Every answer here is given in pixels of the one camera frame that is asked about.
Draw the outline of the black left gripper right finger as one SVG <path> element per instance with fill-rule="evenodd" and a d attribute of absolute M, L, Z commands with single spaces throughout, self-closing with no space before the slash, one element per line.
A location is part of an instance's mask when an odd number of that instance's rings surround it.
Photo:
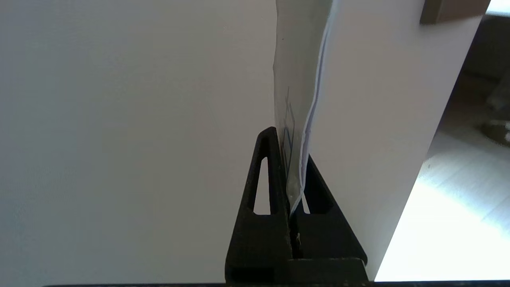
<path fill-rule="evenodd" d="M 300 284 L 367 281 L 368 257 L 309 158 L 304 196 L 291 216 L 291 281 Z"/>

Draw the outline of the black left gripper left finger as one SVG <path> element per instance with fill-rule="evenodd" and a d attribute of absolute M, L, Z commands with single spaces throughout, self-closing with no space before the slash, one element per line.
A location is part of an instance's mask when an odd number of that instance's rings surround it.
<path fill-rule="evenodd" d="M 270 214 L 254 211 L 262 160 L 267 160 Z M 283 282 L 292 259 L 288 200 L 277 130 L 271 126 L 257 136 L 247 180 L 225 260 L 229 285 L 273 285 Z"/>

